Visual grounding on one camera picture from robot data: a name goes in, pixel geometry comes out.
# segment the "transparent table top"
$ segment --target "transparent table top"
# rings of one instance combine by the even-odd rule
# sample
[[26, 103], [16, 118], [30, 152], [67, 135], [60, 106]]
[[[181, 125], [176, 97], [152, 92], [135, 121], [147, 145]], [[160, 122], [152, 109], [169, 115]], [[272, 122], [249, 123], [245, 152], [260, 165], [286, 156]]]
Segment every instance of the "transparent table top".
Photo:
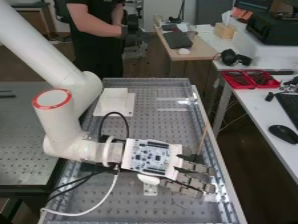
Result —
[[[196, 103], [197, 93], [188, 79], [105, 79], [104, 86], [128, 88], [131, 93], [136, 93], [135, 116], [128, 118], [131, 138], [183, 144], [187, 151], [197, 152], [205, 122]], [[95, 106], [83, 124], [93, 137], [99, 134], [101, 120], [92, 115]], [[108, 118], [103, 133], [125, 139], [121, 118]], [[115, 190], [99, 209], [81, 217], [48, 214], [44, 223], [238, 223], [209, 136], [201, 159], [217, 170], [217, 177], [212, 179], [217, 186], [216, 195], [196, 200], [159, 187], [159, 196], [144, 196], [144, 184], [136, 173], [123, 172]], [[70, 162], [60, 184], [88, 174], [81, 170], [80, 163]], [[79, 189], [52, 201], [48, 208], [70, 213], [88, 210], [104, 197], [112, 178], [111, 174], [93, 177]]]

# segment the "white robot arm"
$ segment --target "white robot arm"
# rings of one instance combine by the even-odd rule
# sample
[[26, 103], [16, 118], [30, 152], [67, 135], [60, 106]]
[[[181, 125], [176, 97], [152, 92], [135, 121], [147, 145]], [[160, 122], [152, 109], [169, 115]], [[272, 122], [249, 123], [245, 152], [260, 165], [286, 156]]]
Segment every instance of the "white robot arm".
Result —
[[139, 178], [161, 184], [191, 197], [215, 193], [213, 185], [191, 174], [215, 175], [215, 170], [183, 157], [183, 146], [155, 140], [127, 139], [101, 144], [88, 139], [79, 117], [103, 92], [103, 83], [91, 72], [81, 72], [46, 40], [12, 7], [0, 0], [0, 41], [54, 86], [34, 99], [34, 107], [47, 136], [48, 155], [80, 162], [121, 164], [121, 168], [140, 173]]

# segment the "black cable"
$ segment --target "black cable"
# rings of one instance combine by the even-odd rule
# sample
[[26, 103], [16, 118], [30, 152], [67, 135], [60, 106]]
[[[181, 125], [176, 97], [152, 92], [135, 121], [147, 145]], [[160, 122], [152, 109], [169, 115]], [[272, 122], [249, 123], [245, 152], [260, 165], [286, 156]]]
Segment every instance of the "black cable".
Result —
[[66, 186], [68, 186], [68, 185], [71, 185], [71, 184], [75, 184], [75, 183], [77, 183], [77, 182], [85, 180], [87, 178], [92, 177], [92, 176], [95, 175], [95, 173], [91, 173], [91, 174], [87, 175], [85, 177], [81, 177], [81, 178], [79, 178], [79, 179], [76, 179], [76, 180], [73, 180], [73, 181], [71, 181], [71, 182], [68, 182], [68, 183], [66, 183], [66, 184], [58, 186], [58, 187], [52, 190], [52, 193], [54, 193], [55, 191], [58, 191], [60, 188], [63, 188], [63, 187], [66, 187]]
[[76, 182], [79, 182], [80, 180], [83, 180], [81, 183], [79, 183], [77, 185], [75, 185], [73, 187], [71, 187], [71, 188], [67, 189], [66, 191], [62, 191], [60, 193], [55, 194], [55, 195], [48, 199], [47, 202], [52, 201], [52, 200], [54, 200], [56, 197], [59, 197], [60, 195], [64, 195], [64, 194], [67, 194], [70, 191], [72, 191], [72, 190], [75, 190], [76, 188], [79, 188], [84, 183], [87, 183], [87, 181], [88, 181], [93, 176], [96, 176], [96, 175], [99, 175], [99, 174], [101, 174], [101, 173], [104, 173], [104, 172], [105, 172], [105, 170], [101, 170], [101, 171], [99, 171], [99, 172], [92, 172], [92, 174], [88, 175], [87, 177], [77, 179]]
[[220, 55], [221, 53], [217, 53], [215, 55], [215, 57], [212, 58], [212, 62], [209, 64], [209, 67], [208, 67], [208, 76], [207, 76], [207, 82], [205, 82], [205, 87], [204, 87], [204, 92], [203, 92], [203, 96], [205, 97], [207, 96], [207, 89], [208, 89], [208, 82], [209, 82], [209, 73], [211, 73], [211, 70], [212, 70], [212, 65], [213, 65], [213, 61], [216, 59], [216, 57]]
[[129, 126], [128, 126], [128, 120], [127, 120], [127, 118], [124, 117], [124, 115], [123, 115], [121, 113], [119, 113], [119, 112], [111, 112], [111, 113], [108, 113], [108, 114], [103, 117], [103, 119], [101, 119], [100, 128], [99, 128], [99, 138], [97, 138], [97, 141], [99, 141], [99, 142], [100, 142], [100, 138], [101, 138], [101, 136], [103, 136], [101, 132], [103, 132], [103, 126], [104, 126], [104, 123], [105, 123], [105, 119], [107, 119], [111, 115], [113, 115], [113, 114], [119, 115], [119, 116], [123, 118], [124, 123], [125, 123], [125, 126], [127, 126], [127, 138], [129, 138]]
[[180, 15], [179, 18], [184, 20], [184, 11], [185, 11], [185, 0], [183, 0], [183, 5], [180, 8]]
[[[129, 138], [129, 125], [128, 125], [128, 121], [127, 121], [124, 115], [123, 115], [121, 113], [119, 113], [119, 112], [111, 112], [111, 113], [108, 113], [108, 114], [104, 116], [104, 118], [103, 118], [103, 120], [101, 120], [100, 128], [99, 128], [99, 139], [97, 139], [97, 141], [100, 141], [100, 138], [101, 138], [101, 136], [103, 136], [103, 135], [101, 135], [101, 132], [103, 132], [103, 126], [104, 126], [105, 119], [107, 119], [111, 115], [113, 115], [113, 114], [120, 115], [120, 117], [124, 119], [125, 126], [127, 126], [127, 138]], [[104, 173], [104, 172], [107, 172], [108, 170], [111, 170], [111, 168], [108, 168], [108, 170], [104, 169], [104, 170], [101, 170], [101, 171], [96, 171], [96, 168], [97, 168], [97, 166], [95, 166], [95, 170], [92, 171], [92, 173], [91, 173], [88, 176], [81, 177], [80, 179], [77, 179], [77, 180], [75, 180], [75, 181], [71, 181], [70, 183], [66, 183], [66, 184], [58, 186], [58, 187], [54, 189], [52, 192], [55, 192], [55, 191], [59, 190], [60, 188], [67, 187], [68, 185], [75, 184], [75, 183], [77, 183], [77, 182], [81, 181], [77, 185], [75, 185], [73, 187], [71, 187], [68, 190], [66, 190], [66, 191], [58, 193], [56, 195], [54, 195], [54, 196], [48, 199], [48, 202], [50, 202], [51, 200], [54, 200], [56, 197], [59, 197], [60, 195], [63, 195], [63, 194], [68, 193], [70, 191], [75, 190], [76, 188], [79, 188], [84, 183], [87, 183], [87, 181], [88, 181], [93, 176], [96, 176], [96, 175], [99, 175], [100, 173]]]

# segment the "black box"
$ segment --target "black box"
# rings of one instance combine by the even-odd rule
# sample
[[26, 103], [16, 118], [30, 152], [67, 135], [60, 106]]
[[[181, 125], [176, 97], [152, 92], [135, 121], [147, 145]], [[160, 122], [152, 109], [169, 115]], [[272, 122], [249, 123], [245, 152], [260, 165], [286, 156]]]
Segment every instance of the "black box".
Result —
[[254, 13], [246, 29], [266, 45], [298, 46], [298, 21], [278, 20], [268, 12]]

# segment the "red box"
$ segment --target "red box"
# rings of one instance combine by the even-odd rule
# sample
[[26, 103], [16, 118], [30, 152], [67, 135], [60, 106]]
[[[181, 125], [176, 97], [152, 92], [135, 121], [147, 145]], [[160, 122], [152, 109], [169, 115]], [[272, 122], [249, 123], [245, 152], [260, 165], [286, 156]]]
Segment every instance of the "red box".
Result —
[[234, 89], [256, 89], [256, 83], [244, 71], [228, 70], [221, 75]]
[[252, 79], [252, 81], [256, 84], [256, 87], [260, 89], [273, 89], [273, 88], [280, 88], [281, 82], [278, 82], [273, 76], [262, 70], [245, 70], [244, 71], [248, 77]]

